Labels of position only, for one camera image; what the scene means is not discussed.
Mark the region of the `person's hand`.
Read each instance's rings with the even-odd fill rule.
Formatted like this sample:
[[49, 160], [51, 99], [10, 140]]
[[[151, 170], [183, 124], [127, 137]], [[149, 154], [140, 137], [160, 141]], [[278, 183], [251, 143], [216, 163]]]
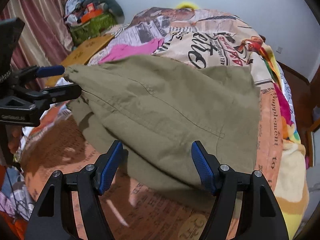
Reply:
[[8, 142], [8, 148], [12, 154], [16, 153], [20, 146], [20, 140], [22, 137], [22, 127], [12, 126], [11, 127], [11, 139]]

